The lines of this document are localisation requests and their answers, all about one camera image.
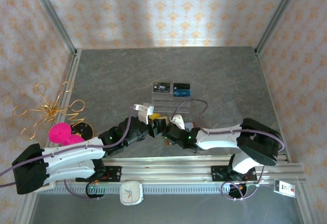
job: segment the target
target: marble-pattern surface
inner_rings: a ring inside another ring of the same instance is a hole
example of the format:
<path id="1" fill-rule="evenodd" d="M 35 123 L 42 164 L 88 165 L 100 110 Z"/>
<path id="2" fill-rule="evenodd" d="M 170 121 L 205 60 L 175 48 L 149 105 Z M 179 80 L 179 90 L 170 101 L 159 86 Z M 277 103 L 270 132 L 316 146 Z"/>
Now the marble-pattern surface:
<path id="1" fill-rule="evenodd" d="M 95 134 L 117 126 L 135 103 L 151 102 L 152 82 L 191 83 L 194 102 L 184 121 L 223 128 L 250 117 L 278 130 L 277 120 L 260 66 L 251 47 L 172 47 L 82 51 L 71 101 L 83 99 L 80 114 Z M 199 155 L 225 155 L 231 149 L 212 149 Z M 115 157 L 192 155 L 179 146 L 167 146 L 163 137 L 147 137 Z"/>

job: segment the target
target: clock face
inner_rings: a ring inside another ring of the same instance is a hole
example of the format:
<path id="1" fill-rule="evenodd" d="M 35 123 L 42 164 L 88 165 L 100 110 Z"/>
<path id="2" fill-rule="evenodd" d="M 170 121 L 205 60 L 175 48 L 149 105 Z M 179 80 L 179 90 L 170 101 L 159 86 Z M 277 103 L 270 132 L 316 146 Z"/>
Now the clock face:
<path id="1" fill-rule="evenodd" d="M 137 205 L 143 200 L 142 185 L 139 182 L 125 182 L 121 185 L 120 198 L 123 205 Z"/>

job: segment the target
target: floor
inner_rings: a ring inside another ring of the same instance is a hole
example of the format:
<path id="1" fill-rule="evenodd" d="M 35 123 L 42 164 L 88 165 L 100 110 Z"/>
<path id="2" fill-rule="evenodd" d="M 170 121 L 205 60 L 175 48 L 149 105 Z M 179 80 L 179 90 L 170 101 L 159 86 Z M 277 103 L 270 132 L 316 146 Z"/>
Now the floor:
<path id="1" fill-rule="evenodd" d="M 224 128 L 253 118 L 279 130 L 260 66 L 252 47 L 172 47 L 82 51 L 71 102 L 83 99 L 80 117 L 99 134 L 117 126 L 128 108 L 151 103 L 152 82 L 191 84 L 192 98 L 209 102 L 199 119 L 202 103 L 191 104 L 184 121 L 205 128 Z M 198 155 L 226 155 L 235 150 L 214 148 Z M 167 146 L 161 136 L 134 143 L 114 157 L 193 155 Z"/>
<path id="2" fill-rule="evenodd" d="M 36 206 L 30 224 L 303 223 L 295 198 L 264 186 L 242 202 L 216 194 L 145 195 L 139 205 L 124 206 L 118 194 L 92 203 L 67 194 L 39 194 Z"/>

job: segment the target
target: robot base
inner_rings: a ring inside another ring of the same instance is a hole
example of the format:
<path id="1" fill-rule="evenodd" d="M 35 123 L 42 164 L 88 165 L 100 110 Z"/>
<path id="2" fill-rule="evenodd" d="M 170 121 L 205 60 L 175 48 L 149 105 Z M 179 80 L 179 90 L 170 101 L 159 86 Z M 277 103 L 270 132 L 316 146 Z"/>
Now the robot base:
<path id="1" fill-rule="evenodd" d="M 227 165 L 211 166 L 213 182 L 231 182 L 231 181 L 257 181 L 255 168 L 251 168 L 246 174 L 240 174 L 235 171 L 230 172 Z"/>
<path id="2" fill-rule="evenodd" d="M 103 176 L 106 178 L 99 179 L 99 182 L 120 182 L 122 176 L 122 167 L 121 166 L 105 166 L 105 173 Z M 76 178 L 76 182 L 91 182 L 92 179 L 85 179 L 85 178 Z"/>

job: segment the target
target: wall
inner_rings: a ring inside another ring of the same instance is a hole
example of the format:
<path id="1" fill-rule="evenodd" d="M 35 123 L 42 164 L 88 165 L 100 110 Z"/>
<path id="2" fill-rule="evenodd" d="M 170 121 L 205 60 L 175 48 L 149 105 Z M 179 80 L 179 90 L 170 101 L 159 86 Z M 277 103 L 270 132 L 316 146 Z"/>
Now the wall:
<path id="1" fill-rule="evenodd" d="M 37 113 L 12 116 L 14 106 L 35 108 L 42 97 L 32 93 L 36 83 L 46 83 L 47 98 L 54 99 L 62 82 L 69 52 L 58 36 L 39 0 L 0 0 L 0 172 L 30 144 L 44 143 L 42 124 L 33 141 L 23 141 L 21 130 L 40 120 Z M 10 172 L 0 184 L 13 182 Z M 0 189 L 0 223 L 13 223 L 20 196 L 16 187 Z"/>
<path id="2" fill-rule="evenodd" d="M 260 56 L 292 159 L 327 221 L 327 0 L 293 0 Z"/>
<path id="3" fill-rule="evenodd" d="M 51 0 L 76 48 L 256 46 L 281 0 Z"/>

